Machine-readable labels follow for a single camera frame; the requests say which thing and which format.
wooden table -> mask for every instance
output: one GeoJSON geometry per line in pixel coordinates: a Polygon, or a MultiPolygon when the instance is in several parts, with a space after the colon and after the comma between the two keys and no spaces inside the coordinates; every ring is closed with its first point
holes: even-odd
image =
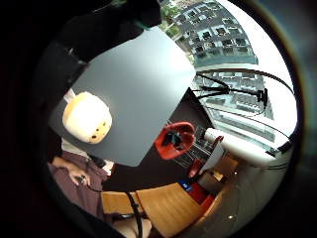
{"type": "Polygon", "coordinates": [[[177,182],[137,190],[136,194],[153,227],[163,237],[176,235],[203,213],[202,207],[177,182]]]}

wooden desk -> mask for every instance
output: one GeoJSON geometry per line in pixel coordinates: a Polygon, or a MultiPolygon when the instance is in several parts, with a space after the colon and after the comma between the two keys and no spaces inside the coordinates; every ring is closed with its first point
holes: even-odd
{"type": "Polygon", "coordinates": [[[153,226],[163,237],[176,235],[203,213],[202,207],[177,182],[137,190],[137,196],[153,226]]]}
{"type": "MultiPolygon", "coordinates": [[[[130,192],[132,198],[137,204],[140,204],[135,192],[130,192]]],[[[134,213],[128,195],[122,191],[103,191],[101,192],[101,202],[105,214],[131,214],[134,213]]]]}

sky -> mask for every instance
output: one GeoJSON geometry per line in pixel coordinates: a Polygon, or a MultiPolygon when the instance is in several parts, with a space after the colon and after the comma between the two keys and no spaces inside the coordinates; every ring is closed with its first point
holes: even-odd
{"type": "MultiPolygon", "coordinates": [[[[240,23],[248,35],[252,48],[259,59],[259,69],[283,79],[291,88],[292,83],[287,67],[274,42],[263,28],[246,12],[226,0],[217,0],[240,23]]],[[[289,134],[297,121],[295,99],[281,83],[266,79],[265,87],[272,102],[274,126],[289,134]]]]}

building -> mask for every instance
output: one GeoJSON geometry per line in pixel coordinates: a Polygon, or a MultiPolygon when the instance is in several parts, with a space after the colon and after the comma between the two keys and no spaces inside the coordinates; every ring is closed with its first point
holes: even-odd
{"type": "MultiPolygon", "coordinates": [[[[174,0],[173,7],[179,13],[172,18],[173,26],[177,26],[177,35],[171,36],[187,53],[197,71],[200,67],[234,63],[239,67],[256,67],[259,64],[251,43],[237,19],[215,0],[185,1],[174,0]]],[[[258,91],[264,90],[264,77],[248,72],[212,72],[206,76],[221,80],[232,88],[258,91]]],[[[215,81],[196,76],[192,89],[199,86],[220,86],[215,81]]],[[[195,91],[198,96],[210,91],[195,91]]],[[[235,116],[228,112],[254,117],[261,114],[273,120],[271,103],[268,99],[264,108],[256,96],[248,93],[231,92],[227,95],[209,96],[200,99],[210,115],[214,126],[225,132],[234,134],[247,141],[260,145],[268,151],[272,150],[275,140],[274,130],[261,123],[235,116]]]]}
{"type": "Polygon", "coordinates": [[[177,43],[193,55],[196,67],[219,63],[258,63],[243,28],[218,2],[201,1],[182,8],[173,18],[182,33],[177,43]]]}

red object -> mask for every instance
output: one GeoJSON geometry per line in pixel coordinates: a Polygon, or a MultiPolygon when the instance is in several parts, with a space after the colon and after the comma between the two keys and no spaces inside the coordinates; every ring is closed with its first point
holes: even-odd
{"type": "Polygon", "coordinates": [[[187,152],[194,144],[194,127],[189,122],[176,122],[165,126],[155,140],[159,155],[164,160],[170,160],[187,152]],[[179,144],[166,142],[167,134],[174,133],[179,137],[179,144]]]}

